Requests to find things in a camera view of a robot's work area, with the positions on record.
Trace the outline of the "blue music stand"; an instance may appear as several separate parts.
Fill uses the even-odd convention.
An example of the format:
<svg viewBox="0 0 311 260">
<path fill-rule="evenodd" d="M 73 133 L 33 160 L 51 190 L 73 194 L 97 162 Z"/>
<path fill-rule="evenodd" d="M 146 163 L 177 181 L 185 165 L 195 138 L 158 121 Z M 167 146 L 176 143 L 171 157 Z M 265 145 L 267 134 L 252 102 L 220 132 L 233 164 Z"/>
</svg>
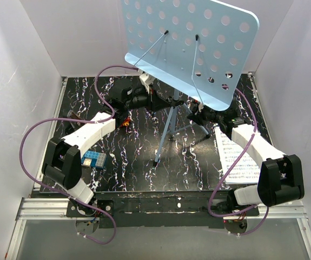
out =
<svg viewBox="0 0 311 260">
<path fill-rule="evenodd" d="M 216 111 L 229 108 L 260 27 L 220 1 L 122 1 L 125 60 Z"/>
</svg>

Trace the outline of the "white sheet music page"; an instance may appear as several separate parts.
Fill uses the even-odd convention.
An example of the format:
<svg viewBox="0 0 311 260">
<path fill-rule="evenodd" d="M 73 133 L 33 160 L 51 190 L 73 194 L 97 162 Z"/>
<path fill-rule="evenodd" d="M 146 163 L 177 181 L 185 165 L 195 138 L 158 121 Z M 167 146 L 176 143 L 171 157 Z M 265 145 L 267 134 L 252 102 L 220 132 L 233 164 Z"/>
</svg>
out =
<svg viewBox="0 0 311 260">
<path fill-rule="evenodd" d="M 242 153 L 243 148 L 231 141 L 223 134 L 219 127 L 215 127 L 217 148 L 219 151 L 223 175 L 227 173 L 231 165 Z M 225 183 L 232 184 L 256 184 L 259 180 L 260 168 L 256 162 L 245 153 L 225 179 Z"/>
</svg>

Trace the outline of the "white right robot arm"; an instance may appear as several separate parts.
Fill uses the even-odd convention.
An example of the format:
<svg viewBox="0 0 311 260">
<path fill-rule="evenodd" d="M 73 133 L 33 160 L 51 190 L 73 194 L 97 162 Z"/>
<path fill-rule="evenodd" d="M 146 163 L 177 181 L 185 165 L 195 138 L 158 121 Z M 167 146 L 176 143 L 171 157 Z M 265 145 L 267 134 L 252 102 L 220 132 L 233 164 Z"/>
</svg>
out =
<svg viewBox="0 0 311 260">
<path fill-rule="evenodd" d="M 206 122 L 218 124 L 229 140 L 239 145 L 260 169 L 256 185 L 230 190 L 223 210 L 233 212 L 248 206 L 275 205 L 302 199 L 305 195 L 300 158 L 286 155 L 256 132 L 256 128 L 241 117 L 238 109 L 230 107 L 216 111 L 207 106 L 194 105 L 188 119 L 203 126 Z"/>
</svg>

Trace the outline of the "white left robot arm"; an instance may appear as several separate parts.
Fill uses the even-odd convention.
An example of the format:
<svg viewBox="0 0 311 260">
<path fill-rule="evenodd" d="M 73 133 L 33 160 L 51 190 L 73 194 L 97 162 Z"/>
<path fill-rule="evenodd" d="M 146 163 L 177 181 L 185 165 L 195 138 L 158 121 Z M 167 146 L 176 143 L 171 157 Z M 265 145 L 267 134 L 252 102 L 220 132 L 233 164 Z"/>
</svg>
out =
<svg viewBox="0 0 311 260">
<path fill-rule="evenodd" d="M 104 136 L 121 127 L 133 109 L 146 108 L 156 112 L 173 105 L 173 97 L 163 98 L 152 87 L 141 84 L 125 87 L 111 94 L 107 104 L 93 117 L 93 123 L 84 123 L 78 130 L 48 142 L 42 173 L 57 183 L 66 193 L 89 204 L 94 193 L 82 179 L 84 154 Z"/>
</svg>

